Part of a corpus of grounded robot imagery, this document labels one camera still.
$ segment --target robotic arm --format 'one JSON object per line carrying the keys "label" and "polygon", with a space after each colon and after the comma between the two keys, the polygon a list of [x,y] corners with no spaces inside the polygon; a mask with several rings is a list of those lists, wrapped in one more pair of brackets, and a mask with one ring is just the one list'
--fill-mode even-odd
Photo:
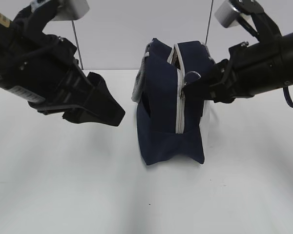
{"label": "robotic arm", "polygon": [[0,88],[45,115],[118,126],[125,112],[104,79],[85,76],[70,41],[42,32],[51,20],[77,20],[88,10],[86,0],[35,0],[13,21],[0,13]]}
{"label": "robotic arm", "polygon": [[[293,107],[288,86],[293,85],[293,33],[282,36],[278,26],[255,0],[227,0],[215,14],[224,27],[243,26],[259,43],[229,48],[230,59],[222,60],[201,78],[184,88],[188,98],[232,103],[236,98],[283,88]],[[251,17],[257,30],[247,22]]]}

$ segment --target white wall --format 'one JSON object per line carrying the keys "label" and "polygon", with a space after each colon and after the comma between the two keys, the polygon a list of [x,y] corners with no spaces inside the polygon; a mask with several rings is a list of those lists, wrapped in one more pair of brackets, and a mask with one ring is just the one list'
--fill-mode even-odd
{"label": "white wall", "polygon": [[[13,19],[30,0],[0,0]],[[85,69],[137,69],[145,46],[157,37],[172,45],[205,40],[210,0],[88,0],[90,12],[76,22]],[[75,43],[70,22],[51,22],[46,33]]]}
{"label": "white wall", "polygon": [[[0,11],[13,18],[30,0],[0,0]],[[214,0],[213,12],[223,0]],[[90,12],[76,22],[85,69],[138,69],[153,37],[174,43],[205,41],[211,0],[88,0]],[[293,0],[261,0],[283,34],[293,32]],[[75,43],[70,22],[51,22],[46,33]],[[216,61],[228,58],[228,48],[256,42],[242,27],[224,29],[212,17],[208,46]]]}

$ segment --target black cable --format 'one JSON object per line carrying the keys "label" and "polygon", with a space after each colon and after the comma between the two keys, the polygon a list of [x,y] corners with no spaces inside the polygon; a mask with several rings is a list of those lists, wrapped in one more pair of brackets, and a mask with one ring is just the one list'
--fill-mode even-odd
{"label": "black cable", "polygon": [[258,32],[256,32],[256,30],[253,29],[253,27],[243,17],[239,17],[237,21],[246,31],[249,32],[249,34],[260,41]]}
{"label": "black cable", "polygon": [[78,56],[79,56],[79,60],[80,60],[80,65],[81,65],[82,70],[83,70],[84,65],[83,65],[82,55],[80,53],[80,48],[79,48],[79,43],[78,43],[78,38],[77,38],[77,33],[76,33],[76,27],[75,27],[75,23],[74,23],[73,20],[72,20],[72,25],[73,25],[73,31],[74,31],[75,41],[76,41],[76,45],[77,45],[77,51],[78,51]]}
{"label": "black cable", "polygon": [[287,101],[287,104],[293,108],[293,101],[289,92],[289,88],[288,87],[283,88],[283,93],[284,93],[285,100]]}
{"label": "black cable", "polygon": [[210,6],[210,13],[209,13],[209,25],[207,27],[207,33],[206,33],[206,39],[205,39],[205,45],[207,45],[207,39],[209,38],[209,27],[210,27],[210,20],[211,20],[211,13],[213,11],[213,6],[214,6],[214,0],[211,1],[211,6]]}

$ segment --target white table surface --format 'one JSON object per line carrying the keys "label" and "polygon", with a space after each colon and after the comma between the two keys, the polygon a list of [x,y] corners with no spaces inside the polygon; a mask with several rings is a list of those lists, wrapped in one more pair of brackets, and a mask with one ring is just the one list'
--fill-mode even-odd
{"label": "white table surface", "polygon": [[274,91],[213,104],[209,151],[146,167],[131,91],[118,128],[43,116],[0,89],[0,234],[293,234],[293,109]]}

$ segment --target zipper pull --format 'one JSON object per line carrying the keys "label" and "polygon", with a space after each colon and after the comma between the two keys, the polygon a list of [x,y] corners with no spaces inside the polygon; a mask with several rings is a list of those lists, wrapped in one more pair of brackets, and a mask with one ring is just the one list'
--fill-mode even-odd
{"label": "zipper pull", "polygon": [[184,93],[184,90],[183,89],[181,90],[180,98],[181,99],[185,99],[185,93]]}
{"label": "zipper pull", "polygon": [[181,89],[181,92],[180,92],[180,98],[181,99],[185,99],[185,93],[184,93],[184,87],[187,85],[187,83],[185,82],[182,89]]}

